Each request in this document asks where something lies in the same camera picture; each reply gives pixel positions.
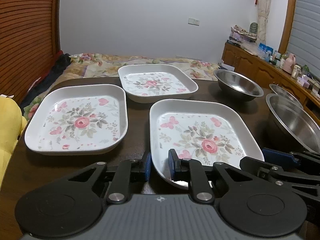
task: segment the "beige curtain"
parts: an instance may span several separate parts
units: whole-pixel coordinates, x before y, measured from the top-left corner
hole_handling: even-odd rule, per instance
[[[257,44],[266,44],[266,31],[271,0],[258,0],[258,33]]]

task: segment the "pink kettle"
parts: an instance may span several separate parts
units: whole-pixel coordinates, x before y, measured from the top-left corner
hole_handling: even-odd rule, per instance
[[[283,70],[289,74],[292,74],[293,67],[296,64],[296,57],[292,53],[289,54],[289,57],[285,60],[283,65]]]

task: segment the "floral blanket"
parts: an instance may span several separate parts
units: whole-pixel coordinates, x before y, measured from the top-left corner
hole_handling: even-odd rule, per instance
[[[118,69],[133,64],[169,64],[178,67],[193,79],[217,81],[213,71],[218,65],[209,62],[184,58],[147,58],[140,56],[116,56],[83,53],[71,56],[71,64],[63,74],[50,86],[38,95],[29,106],[24,108],[24,117],[29,120],[38,108],[49,90],[58,83],[75,78],[88,77],[118,77]]]

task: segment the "square white tray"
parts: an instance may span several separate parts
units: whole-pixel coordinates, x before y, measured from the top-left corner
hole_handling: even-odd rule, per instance
[[[241,117],[214,102],[166,99],[155,103],[150,109],[150,143],[159,175],[181,188],[188,184],[171,181],[169,149],[175,149],[179,158],[196,159],[207,166],[220,161],[240,168],[245,156],[264,160]]]
[[[187,99],[198,90],[196,82],[172,65],[127,65],[119,68],[118,74],[128,97],[138,103]]]
[[[94,155],[112,150],[128,129],[125,92],[111,84],[64,87],[48,94],[25,133],[44,155]]]

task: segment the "window blind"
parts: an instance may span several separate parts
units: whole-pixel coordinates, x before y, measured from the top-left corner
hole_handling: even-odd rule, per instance
[[[287,51],[320,78],[320,0],[296,0]]]

